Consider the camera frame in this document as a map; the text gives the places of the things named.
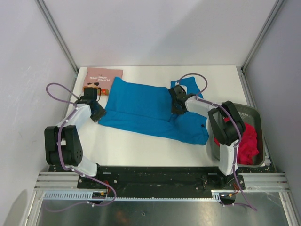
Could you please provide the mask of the blue t shirt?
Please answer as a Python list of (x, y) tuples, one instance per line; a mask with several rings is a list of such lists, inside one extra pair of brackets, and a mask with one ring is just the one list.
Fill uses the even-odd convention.
[(206, 117), (172, 113), (172, 98), (166, 87), (115, 78), (105, 110), (98, 123), (106, 127), (195, 145), (205, 145), (209, 138)]

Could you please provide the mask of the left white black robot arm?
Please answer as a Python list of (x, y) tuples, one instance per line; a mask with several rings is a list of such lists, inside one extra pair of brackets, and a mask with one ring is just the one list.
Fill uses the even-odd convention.
[(98, 103), (99, 88), (84, 88), (83, 95), (73, 103), (73, 110), (60, 123), (44, 130), (46, 161), (49, 165), (60, 165), (65, 170), (88, 176), (87, 182), (93, 188), (103, 185), (104, 177), (99, 174), (97, 163), (83, 154), (79, 129), (88, 120), (98, 122), (105, 116), (105, 109)]

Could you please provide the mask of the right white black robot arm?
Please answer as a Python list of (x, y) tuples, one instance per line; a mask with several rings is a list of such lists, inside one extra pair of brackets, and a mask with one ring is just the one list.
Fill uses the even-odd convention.
[(234, 183), (232, 174), (238, 168), (238, 146), (246, 129), (234, 103), (213, 103), (194, 94), (187, 94), (180, 85), (170, 88), (168, 92), (172, 98), (172, 113), (191, 112), (209, 120), (213, 137), (220, 144), (218, 168), (222, 174), (218, 175), (217, 184), (222, 189), (228, 189)]

